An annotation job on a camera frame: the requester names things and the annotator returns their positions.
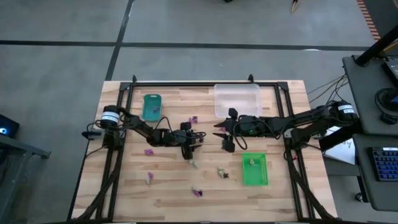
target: blue light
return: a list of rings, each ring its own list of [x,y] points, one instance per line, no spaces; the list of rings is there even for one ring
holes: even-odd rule
[[[0,128],[0,134],[7,134],[6,128]]]

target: green container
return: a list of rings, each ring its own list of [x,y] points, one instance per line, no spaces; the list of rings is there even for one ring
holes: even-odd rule
[[[244,185],[268,185],[265,153],[244,153],[242,160]]]
[[[144,107],[142,107],[142,118],[146,121],[159,121],[162,117],[162,97],[159,94],[146,94],[144,96]]]

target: wooden tabletop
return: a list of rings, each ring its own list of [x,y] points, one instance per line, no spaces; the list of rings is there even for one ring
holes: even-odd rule
[[[287,81],[294,113],[309,110],[303,81]],[[115,105],[120,82],[105,82],[96,119],[104,106]],[[146,140],[127,131],[123,164],[119,180],[114,221],[119,222],[273,222],[296,221],[292,186],[287,162],[283,158],[283,140],[246,138],[248,150],[236,146],[235,153],[221,149],[221,138],[212,133],[221,131],[213,125],[222,122],[215,116],[213,87],[135,87],[131,113],[142,114],[143,96],[160,94],[162,114],[178,129],[181,122],[198,116],[195,131],[207,133],[202,147],[194,152],[198,169],[181,155],[179,147],[151,147]],[[278,116],[274,89],[261,87],[263,116]],[[166,128],[167,122],[160,127]],[[101,146],[102,139],[90,142],[88,152]],[[145,156],[153,149],[154,156]],[[78,217],[98,193],[107,149],[90,155],[83,168],[72,217]],[[242,153],[264,152],[267,156],[268,186],[243,185]],[[336,216],[322,154],[310,147],[303,150],[308,181],[312,192],[329,213]],[[224,167],[228,179],[222,179],[217,167]],[[154,174],[151,185],[145,178]],[[203,190],[203,197],[192,194],[192,187]],[[303,213],[307,217],[305,200],[300,191]],[[104,215],[108,211],[109,196]]]

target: clear plastic container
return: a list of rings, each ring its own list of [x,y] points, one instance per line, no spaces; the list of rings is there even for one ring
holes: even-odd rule
[[[214,86],[217,118],[227,118],[235,108],[239,115],[261,116],[261,91],[257,84],[216,84]]]

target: keyboard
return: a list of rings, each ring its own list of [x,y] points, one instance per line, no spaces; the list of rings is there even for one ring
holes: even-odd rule
[[[398,181],[398,148],[372,147],[372,158],[378,181]]]

